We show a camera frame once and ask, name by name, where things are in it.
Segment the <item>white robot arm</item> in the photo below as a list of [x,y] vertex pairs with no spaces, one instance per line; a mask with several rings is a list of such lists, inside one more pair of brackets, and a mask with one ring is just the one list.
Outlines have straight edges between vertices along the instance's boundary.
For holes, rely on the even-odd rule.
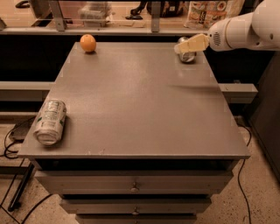
[[176,54],[234,49],[280,50],[280,0],[263,0],[253,12],[213,24],[207,35],[197,34],[176,44]]

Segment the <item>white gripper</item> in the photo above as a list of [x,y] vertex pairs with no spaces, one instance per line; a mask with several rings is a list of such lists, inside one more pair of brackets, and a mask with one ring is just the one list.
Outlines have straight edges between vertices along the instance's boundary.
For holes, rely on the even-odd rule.
[[227,27],[229,19],[221,20],[213,24],[207,35],[201,33],[192,36],[174,46],[176,54],[194,53],[204,51],[210,46],[216,52],[229,51],[230,46],[227,42]]

